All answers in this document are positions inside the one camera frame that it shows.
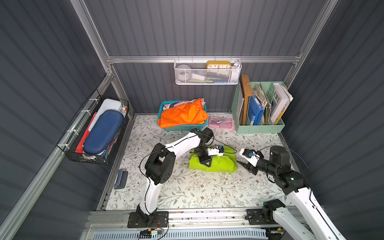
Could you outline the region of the lime green shorts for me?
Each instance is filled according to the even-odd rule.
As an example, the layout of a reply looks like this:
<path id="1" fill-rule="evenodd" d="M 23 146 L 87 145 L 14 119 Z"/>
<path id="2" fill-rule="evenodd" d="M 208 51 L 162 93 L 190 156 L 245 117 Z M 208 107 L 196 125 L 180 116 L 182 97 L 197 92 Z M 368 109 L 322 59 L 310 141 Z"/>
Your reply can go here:
<path id="1" fill-rule="evenodd" d="M 234 173 L 238 170 L 235 151 L 224 146 L 222 156 L 212 156 L 212 165 L 210 167 L 202 165 L 197 154 L 191 154 L 189 169 L 212 173 Z"/>

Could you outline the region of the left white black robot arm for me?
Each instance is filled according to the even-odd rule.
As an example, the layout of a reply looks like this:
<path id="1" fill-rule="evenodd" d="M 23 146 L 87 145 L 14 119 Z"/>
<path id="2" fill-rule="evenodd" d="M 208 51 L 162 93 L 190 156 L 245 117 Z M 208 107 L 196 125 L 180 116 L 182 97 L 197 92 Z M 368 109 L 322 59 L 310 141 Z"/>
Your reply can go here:
<path id="1" fill-rule="evenodd" d="M 199 163 L 205 167 L 211 167 L 212 157 L 221 155 L 220 148 L 209 149 L 207 143 L 214 139 L 211 129 L 192 129 L 183 138 L 163 145 L 156 144 L 145 164 L 147 186 L 144 198 L 137 207 L 137 213 L 142 219 L 153 216 L 157 210 L 157 202 L 162 185 L 172 175 L 176 159 L 190 150 L 198 155 Z"/>

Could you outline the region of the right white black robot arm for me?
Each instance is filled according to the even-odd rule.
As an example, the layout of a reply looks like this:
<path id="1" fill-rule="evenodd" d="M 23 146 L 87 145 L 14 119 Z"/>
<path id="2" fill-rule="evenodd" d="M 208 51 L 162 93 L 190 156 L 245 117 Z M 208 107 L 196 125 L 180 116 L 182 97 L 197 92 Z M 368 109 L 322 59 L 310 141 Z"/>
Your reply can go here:
<path id="1" fill-rule="evenodd" d="M 344 236 L 333 224 L 317 201 L 303 176 L 291 168 L 290 154 L 281 146 L 270 147 L 270 157 L 261 151 L 241 149 L 240 156 L 247 160 L 243 167 L 256 175 L 263 172 L 273 177 L 276 184 L 297 207 L 309 226 L 300 223 L 280 200 L 264 202 L 262 219 L 277 223 L 295 240 L 343 240 Z"/>

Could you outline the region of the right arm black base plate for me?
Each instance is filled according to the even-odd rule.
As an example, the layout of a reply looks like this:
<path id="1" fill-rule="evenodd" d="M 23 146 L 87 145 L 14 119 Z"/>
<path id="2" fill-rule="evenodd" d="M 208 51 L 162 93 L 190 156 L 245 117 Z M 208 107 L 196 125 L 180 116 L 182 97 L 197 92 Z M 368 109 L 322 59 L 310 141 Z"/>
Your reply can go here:
<path id="1" fill-rule="evenodd" d="M 244 216 L 244 219 L 247 220 L 250 225 L 277 224 L 277 222 L 274 220 L 273 212 L 279 209 L 285 208 L 263 207 L 262 209 L 249 209 L 247 210 L 247 214 Z"/>

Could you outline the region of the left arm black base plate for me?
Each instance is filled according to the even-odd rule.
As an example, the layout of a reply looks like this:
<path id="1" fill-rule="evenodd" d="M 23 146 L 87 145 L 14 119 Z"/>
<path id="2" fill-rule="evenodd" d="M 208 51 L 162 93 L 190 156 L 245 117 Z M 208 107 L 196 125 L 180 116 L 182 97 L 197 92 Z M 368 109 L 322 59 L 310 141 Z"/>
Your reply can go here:
<path id="1" fill-rule="evenodd" d="M 150 215 L 144 213 L 132 212 L 129 215 L 127 228 L 167 228 L 169 225 L 169 212 L 167 211 L 155 211 Z"/>

